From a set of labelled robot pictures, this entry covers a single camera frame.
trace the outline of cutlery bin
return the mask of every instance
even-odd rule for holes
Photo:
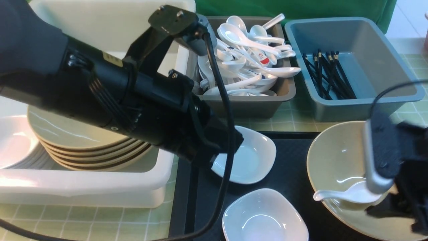
[[[296,51],[317,121],[354,121],[369,117],[374,98],[385,89],[416,77],[374,22],[366,18],[320,18],[290,21],[285,32]],[[313,84],[302,55],[318,49],[339,51],[339,61],[357,99],[322,99]],[[392,114],[406,102],[422,100],[422,86],[409,86],[387,94],[379,107]]]
[[[227,16],[207,17],[214,32],[217,35],[217,28],[225,23]],[[263,25],[272,18],[269,17],[241,17],[245,22],[247,31],[256,24]],[[267,30],[267,33],[273,37],[284,38],[284,33],[280,24]],[[278,60],[277,66],[290,67],[288,59]],[[198,84],[201,80],[197,66],[196,54],[190,52],[187,62],[186,75],[196,80]],[[232,104],[233,115],[236,118],[271,118],[282,102],[291,100],[296,95],[296,87],[293,78],[278,78],[276,84],[271,88],[277,96],[229,96]],[[203,92],[199,89],[199,97],[206,101],[214,112],[220,117],[225,117],[226,112],[220,96],[202,96]]]

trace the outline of ceramic dish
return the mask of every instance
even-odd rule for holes
[[[364,181],[363,127],[364,121],[340,123],[324,130],[313,141],[307,156],[307,171],[314,191],[345,191],[353,184]],[[344,224],[354,230],[385,241],[421,241],[428,238],[412,233],[412,219],[370,217],[364,211],[376,203],[355,204],[327,199],[324,206]]]
[[[279,192],[250,192],[224,212],[223,233],[227,241],[308,241],[309,232],[300,214]]]
[[[112,147],[128,138],[34,106],[28,107],[27,116],[34,133],[40,139],[60,148],[89,151]]]
[[[71,166],[64,164],[60,159],[55,157],[54,155],[51,155],[51,158],[55,160],[56,163],[60,164],[61,166],[73,170],[73,171],[92,171],[92,172],[115,172],[122,168],[125,168],[139,160],[148,153],[148,151],[151,149],[152,145],[147,145],[144,147],[144,149],[138,151],[133,156],[122,160],[120,162],[116,162],[107,166],[101,166],[101,167],[79,167],[79,166]]]
[[[74,156],[74,155],[66,155],[66,154],[59,153],[57,151],[51,150],[49,147],[47,147],[47,148],[49,148],[49,150],[52,151],[52,153],[55,156],[57,156],[57,157],[59,157],[61,159],[86,163],[86,162],[104,161],[104,160],[112,158],[112,157],[121,156],[122,154],[127,153],[128,151],[133,150],[136,147],[140,147],[144,143],[146,143],[146,142],[135,141],[135,142],[132,142],[131,144],[129,144],[129,145],[125,146],[125,147],[122,147],[119,150],[112,151],[112,152],[109,152],[109,153],[104,153],[104,154],[101,154],[101,155],[77,156],[77,157]]]
[[[115,163],[122,162],[123,160],[127,160],[128,158],[135,156],[135,154],[145,150],[148,146],[149,146],[148,143],[143,142],[140,145],[138,145],[138,146],[134,147],[133,149],[130,149],[124,153],[120,153],[118,155],[113,155],[113,156],[110,156],[104,160],[98,160],[98,161],[75,161],[75,160],[70,160],[70,159],[59,157],[55,153],[50,151],[49,149],[47,149],[47,151],[49,152],[49,154],[51,155],[51,157],[54,160],[60,161],[61,163],[65,164],[65,165],[76,166],[76,167],[85,167],[85,168],[89,168],[89,167],[95,168],[95,167],[113,165]]]
[[[55,151],[56,153],[61,153],[64,155],[71,155],[74,157],[82,157],[82,156],[83,157],[91,157],[91,156],[98,156],[98,155],[103,155],[103,154],[107,154],[107,153],[117,151],[123,147],[130,145],[131,143],[136,142],[137,140],[133,139],[133,138],[128,138],[128,139],[124,140],[123,142],[120,142],[117,145],[114,145],[112,147],[104,148],[104,149],[96,149],[96,150],[92,150],[92,151],[70,150],[70,149],[65,149],[65,148],[53,146],[47,142],[44,142],[41,139],[39,139],[39,141],[41,143],[43,143],[44,146],[48,147],[52,151]]]
[[[244,137],[233,159],[230,181],[239,184],[253,184],[265,178],[272,169],[276,157],[275,143],[257,131],[235,126]],[[217,156],[211,168],[223,177],[226,165],[226,154]]]
[[[26,116],[0,117],[0,169],[31,160],[39,145]]]

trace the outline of black chopsticks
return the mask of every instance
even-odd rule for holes
[[[340,64],[339,51],[326,52],[323,55],[319,49],[312,56],[313,64],[309,61],[306,54],[303,55],[303,60],[321,98],[332,100],[331,91],[334,92],[337,99],[357,98]]]

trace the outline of beige bowl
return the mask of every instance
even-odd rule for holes
[[[49,153],[49,155],[55,161],[62,162],[63,164],[68,165],[68,166],[76,166],[76,167],[87,168],[87,167],[103,167],[103,166],[108,166],[108,165],[112,165],[115,163],[122,162],[123,160],[127,160],[128,158],[133,157],[136,153],[139,153],[142,150],[145,150],[147,148],[147,146],[149,146],[149,144],[147,142],[143,142],[140,145],[138,145],[138,146],[126,151],[126,152],[119,153],[117,155],[115,155],[113,153],[109,157],[106,157],[103,160],[97,160],[97,161],[75,161],[75,160],[59,157],[49,149],[46,149],[46,151]]]
[[[96,150],[115,146],[128,137],[28,106],[28,122],[37,137],[70,150]]]
[[[365,180],[362,131],[364,121],[351,121],[332,126],[315,138],[307,157],[307,171],[314,191],[345,191]],[[353,204],[342,200],[322,201],[324,206],[354,230],[385,241],[421,241],[428,236],[412,233],[412,219],[370,217],[365,208],[370,204]]]
[[[134,141],[130,144],[128,144],[127,146],[124,146],[116,151],[111,151],[111,152],[105,152],[102,153],[100,155],[88,155],[88,156],[75,156],[75,155],[67,155],[67,154],[62,154],[60,152],[57,152],[55,150],[50,149],[49,150],[57,157],[65,159],[65,160],[72,160],[72,161],[77,161],[77,162],[95,162],[95,161],[103,161],[106,159],[109,159],[111,157],[117,157],[122,155],[123,153],[126,153],[130,150],[135,149],[136,147],[141,146],[142,144],[144,144],[145,142],[142,141]]]
[[[73,170],[73,171],[90,171],[90,172],[114,172],[118,171],[122,168],[125,168],[131,164],[134,164],[135,162],[142,159],[144,155],[146,155],[150,149],[152,148],[152,145],[146,145],[142,150],[135,153],[133,156],[124,159],[120,162],[113,163],[107,166],[101,166],[101,167],[79,167],[79,166],[71,166],[63,163],[60,159],[58,159],[55,156],[51,156],[54,161],[56,161],[61,166]]]
[[[119,144],[114,145],[112,147],[104,148],[104,149],[96,149],[96,150],[92,150],[92,151],[70,150],[70,149],[56,147],[56,146],[51,145],[47,142],[44,142],[41,139],[39,139],[39,141],[40,141],[40,143],[43,144],[43,146],[49,147],[50,150],[55,151],[56,153],[61,153],[64,155],[70,155],[70,156],[74,156],[74,157],[91,157],[91,156],[98,156],[98,155],[103,155],[103,154],[111,153],[114,151],[118,151],[118,150],[122,149],[123,147],[129,146],[130,144],[136,142],[137,140],[133,139],[133,138],[128,138],[128,139],[124,140],[123,142],[120,142]]]

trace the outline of large bowl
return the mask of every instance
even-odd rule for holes
[[[315,138],[307,156],[307,171],[314,191],[345,191],[356,182],[365,180],[362,137],[364,123],[340,123],[324,130]],[[327,199],[322,203],[344,224],[372,238],[385,241],[421,241],[428,238],[412,233],[410,226],[414,223],[413,219],[378,219],[368,216],[364,210],[377,203],[353,204],[336,199]]]

